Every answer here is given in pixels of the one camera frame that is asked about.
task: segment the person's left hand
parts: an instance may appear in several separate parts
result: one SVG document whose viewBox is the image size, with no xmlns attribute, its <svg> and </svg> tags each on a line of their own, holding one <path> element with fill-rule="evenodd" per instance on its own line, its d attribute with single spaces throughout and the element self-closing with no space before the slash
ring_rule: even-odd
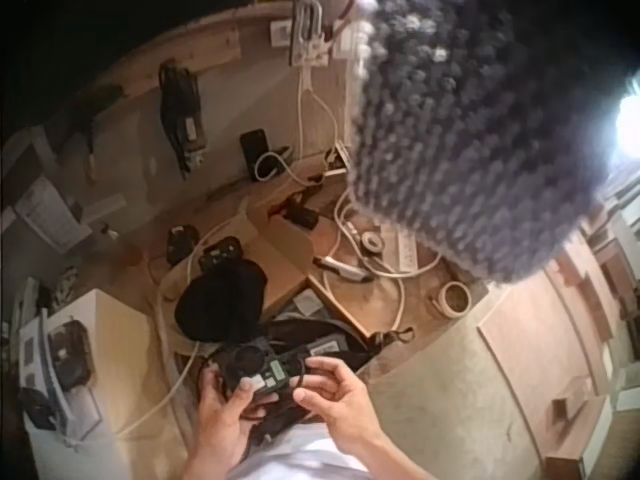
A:
<svg viewBox="0 0 640 480">
<path fill-rule="evenodd" d="M 265 416 L 265 409 L 260 405 L 278 399 L 277 394 L 271 394 L 251 405 L 254 389 L 249 379 L 243 378 L 224 403 L 218 389 L 219 380 L 217 370 L 212 367 L 205 369 L 200 379 L 198 434 L 183 476 L 185 480 L 225 478 L 242 459 L 251 428 Z M 244 420 L 243 414 L 256 420 Z"/>
</svg>

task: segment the knitted beanie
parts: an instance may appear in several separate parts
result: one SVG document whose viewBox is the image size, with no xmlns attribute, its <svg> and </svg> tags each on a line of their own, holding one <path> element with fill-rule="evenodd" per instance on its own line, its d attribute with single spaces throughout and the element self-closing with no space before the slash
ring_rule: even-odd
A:
<svg viewBox="0 0 640 480">
<path fill-rule="evenodd" d="M 584 2 L 389 0 L 371 23 L 352 200 L 480 278 L 544 266 L 606 180 L 628 51 Z"/>
</svg>

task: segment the black phone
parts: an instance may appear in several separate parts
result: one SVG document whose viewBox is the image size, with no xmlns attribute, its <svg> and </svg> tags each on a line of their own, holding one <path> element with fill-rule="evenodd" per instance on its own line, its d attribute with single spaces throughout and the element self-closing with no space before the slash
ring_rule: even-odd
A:
<svg viewBox="0 0 640 480">
<path fill-rule="evenodd" d="M 242 152 L 244 153 L 244 161 L 247 163 L 249 175 L 251 176 L 251 180 L 253 180 L 254 182 L 259 181 L 258 176 L 260 178 L 265 178 L 268 177 L 274 170 L 276 170 L 276 172 L 278 173 L 282 171 L 280 162 L 278 162 L 273 157 L 267 157 L 262 162 L 260 162 L 260 167 L 258 168 L 258 176 L 256 176 L 256 163 L 258 163 L 258 159 L 263 154 L 269 151 L 267 135 L 264 133 L 264 130 L 262 128 L 258 130 L 252 130 L 240 135 L 240 146 L 242 147 Z"/>
</svg>

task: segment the white shirt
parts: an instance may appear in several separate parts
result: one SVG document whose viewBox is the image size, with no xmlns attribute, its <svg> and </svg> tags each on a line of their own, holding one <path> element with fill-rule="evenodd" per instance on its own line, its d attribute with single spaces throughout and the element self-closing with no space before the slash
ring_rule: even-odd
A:
<svg viewBox="0 0 640 480">
<path fill-rule="evenodd" d="M 296 425 L 253 452 L 227 478 L 369 480 L 371 475 L 355 457 L 338 450 L 324 423 L 313 423 Z"/>
</svg>

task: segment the wooden wall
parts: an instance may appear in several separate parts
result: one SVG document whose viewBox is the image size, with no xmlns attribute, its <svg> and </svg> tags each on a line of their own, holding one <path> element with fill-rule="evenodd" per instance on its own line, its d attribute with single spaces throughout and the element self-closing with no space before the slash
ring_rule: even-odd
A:
<svg viewBox="0 0 640 480">
<path fill-rule="evenodd" d="M 264 128 L 272 148 L 295 146 L 299 70 L 288 66 L 288 49 L 270 46 L 268 21 L 241 22 L 239 31 L 242 58 L 199 76 L 208 147 L 198 171 L 182 180 L 160 123 L 160 91 L 154 89 L 97 120 L 97 184 L 85 179 L 87 148 L 78 135 L 58 159 L 62 166 L 53 174 L 56 184 L 85 207 L 121 193 L 127 207 L 104 220 L 128 231 L 172 205 L 248 178 L 240 134 Z M 334 61 L 312 72 L 314 90 L 336 116 L 340 137 L 347 69 L 346 61 Z M 302 108 L 305 153 L 326 150 L 333 139 L 328 115 L 308 93 Z"/>
</svg>

